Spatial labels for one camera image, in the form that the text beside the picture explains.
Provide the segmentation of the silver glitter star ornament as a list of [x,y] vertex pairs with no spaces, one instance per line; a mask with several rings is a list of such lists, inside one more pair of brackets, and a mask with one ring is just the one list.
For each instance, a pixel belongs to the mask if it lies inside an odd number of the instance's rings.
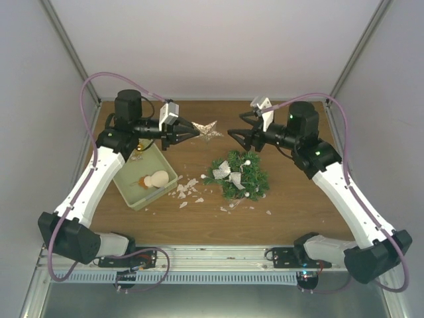
[[217,121],[213,121],[207,125],[192,122],[192,125],[198,130],[199,135],[197,138],[205,142],[209,142],[213,138],[222,137],[223,134],[217,131]]

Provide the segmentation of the silver mesh ribbon bow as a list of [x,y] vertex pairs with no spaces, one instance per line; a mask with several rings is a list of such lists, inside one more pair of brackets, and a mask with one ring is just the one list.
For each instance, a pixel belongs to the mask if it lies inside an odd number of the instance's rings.
[[213,178],[215,180],[227,180],[231,182],[237,189],[244,189],[245,187],[241,182],[242,174],[240,172],[233,172],[229,163],[223,161],[217,169],[213,170]]

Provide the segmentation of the small green christmas tree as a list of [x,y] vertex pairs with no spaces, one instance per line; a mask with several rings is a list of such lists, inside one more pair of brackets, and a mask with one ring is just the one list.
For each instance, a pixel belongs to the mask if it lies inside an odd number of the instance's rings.
[[258,201],[270,189],[268,174],[260,164],[255,152],[231,150],[226,158],[212,161],[201,179],[204,184],[219,185],[225,199]]

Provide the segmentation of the light green perforated plastic basket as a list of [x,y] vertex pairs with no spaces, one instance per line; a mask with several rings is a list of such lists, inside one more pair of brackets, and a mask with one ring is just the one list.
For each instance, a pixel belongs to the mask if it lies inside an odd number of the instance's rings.
[[134,211],[171,192],[177,180],[177,173],[160,149],[146,139],[139,141],[136,150],[113,178],[125,203]]

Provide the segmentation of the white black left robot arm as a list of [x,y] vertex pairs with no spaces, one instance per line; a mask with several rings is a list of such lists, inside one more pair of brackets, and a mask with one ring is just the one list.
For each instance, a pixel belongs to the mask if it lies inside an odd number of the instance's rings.
[[165,150],[200,134],[192,123],[180,117],[179,106],[171,99],[165,101],[158,119],[143,117],[145,99],[135,89],[118,92],[114,123],[106,125],[97,137],[80,179],[54,212],[43,212],[39,217],[38,227],[49,256],[58,254],[82,264],[113,256],[123,268],[136,262],[136,250],[129,246],[129,237],[90,230],[99,201],[140,139],[160,140]]

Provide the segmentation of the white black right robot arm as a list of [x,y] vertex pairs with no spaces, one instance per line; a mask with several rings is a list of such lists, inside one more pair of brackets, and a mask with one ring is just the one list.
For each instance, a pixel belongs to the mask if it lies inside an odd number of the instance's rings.
[[406,230],[397,231],[365,198],[348,175],[341,155],[319,137],[319,114],[310,102],[295,101],[288,109],[285,125],[274,121],[267,98],[251,104],[252,111],[240,114],[250,129],[230,129],[245,150],[260,152],[267,144],[291,152],[291,160],[330,199],[354,239],[337,240],[307,233],[293,243],[293,260],[300,268],[318,261],[341,266],[361,284],[405,264],[412,243]]

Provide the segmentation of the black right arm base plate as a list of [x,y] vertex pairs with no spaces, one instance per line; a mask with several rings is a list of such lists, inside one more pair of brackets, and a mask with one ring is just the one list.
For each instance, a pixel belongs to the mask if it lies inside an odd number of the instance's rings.
[[298,256],[295,253],[294,247],[272,247],[266,249],[264,257],[267,261],[271,261],[274,268],[288,269],[288,268],[316,268],[327,269],[332,268],[330,262],[322,260],[312,260],[308,256]]

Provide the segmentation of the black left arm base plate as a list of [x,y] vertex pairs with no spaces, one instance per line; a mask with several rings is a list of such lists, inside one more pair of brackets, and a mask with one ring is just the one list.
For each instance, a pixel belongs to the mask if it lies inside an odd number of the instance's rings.
[[127,251],[125,258],[102,256],[96,258],[93,264],[100,268],[154,268],[158,251],[152,247],[133,247]]

